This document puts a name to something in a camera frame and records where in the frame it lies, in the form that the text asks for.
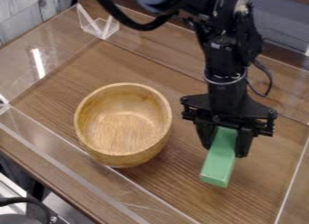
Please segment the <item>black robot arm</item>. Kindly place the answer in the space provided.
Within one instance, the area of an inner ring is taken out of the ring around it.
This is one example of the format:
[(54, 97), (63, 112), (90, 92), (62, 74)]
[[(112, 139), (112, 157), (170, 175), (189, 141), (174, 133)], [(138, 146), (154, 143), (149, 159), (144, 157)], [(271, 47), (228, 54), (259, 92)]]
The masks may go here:
[(182, 117), (196, 125), (205, 148), (211, 149), (221, 127), (237, 132), (235, 155), (249, 154), (252, 142), (260, 135), (275, 134), (279, 113), (256, 102), (248, 79), (255, 66), (264, 73), (271, 70), (259, 61), (264, 39), (253, 18), (252, 0), (136, 0), (146, 11), (156, 14), (149, 23), (136, 22), (113, 0), (97, 0), (99, 5), (129, 28), (152, 31), (174, 16), (193, 28), (204, 51), (204, 80), (208, 92), (180, 99)]

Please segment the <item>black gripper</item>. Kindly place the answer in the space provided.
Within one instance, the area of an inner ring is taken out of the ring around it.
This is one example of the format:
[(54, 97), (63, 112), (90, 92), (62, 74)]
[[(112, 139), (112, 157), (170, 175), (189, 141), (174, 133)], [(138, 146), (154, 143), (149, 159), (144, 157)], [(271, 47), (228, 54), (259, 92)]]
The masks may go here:
[(239, 130), (236, 155), (248, 156), (253, 136), (275, 134), (275, 120), (279, 113), (253, 100), (248, 93), (248, 80), (209, 84), (209, 92), (188, 95), (180, 99), (182, 117), (196, 125), (202, 146), (212, 148), (217, 128)]

